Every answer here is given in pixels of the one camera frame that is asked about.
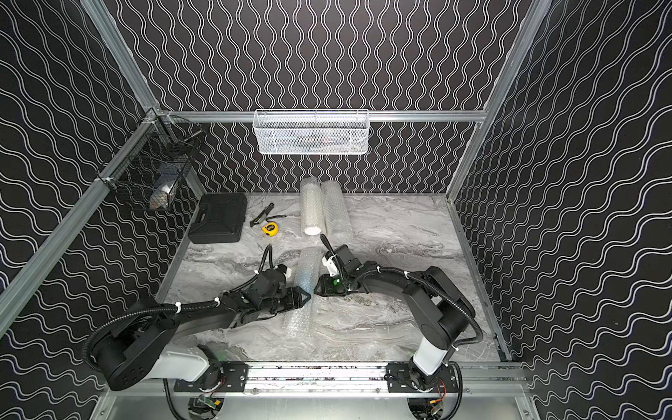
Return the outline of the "clear bubble wrap sheet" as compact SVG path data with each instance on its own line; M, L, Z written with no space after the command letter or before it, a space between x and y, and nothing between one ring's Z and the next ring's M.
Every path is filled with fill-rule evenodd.
M283 320L283 328L292 339L307 338L313 331L313 296L323 267L323 255L324 252L317 247L305 248L300 253L293 285L301 289L299 304L302 306L286 313Z

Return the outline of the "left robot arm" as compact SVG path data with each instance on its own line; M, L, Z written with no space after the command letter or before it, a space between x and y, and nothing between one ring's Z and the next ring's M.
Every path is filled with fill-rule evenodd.
M247 325L303 308L311 295L287 285L290 269L280 264L208 301L159 304L141 299L129 311L96 328L85 339L82 359L120 391L148 379L174 379L212 390L222 380L222 363L213 350L171 349L174 339Z

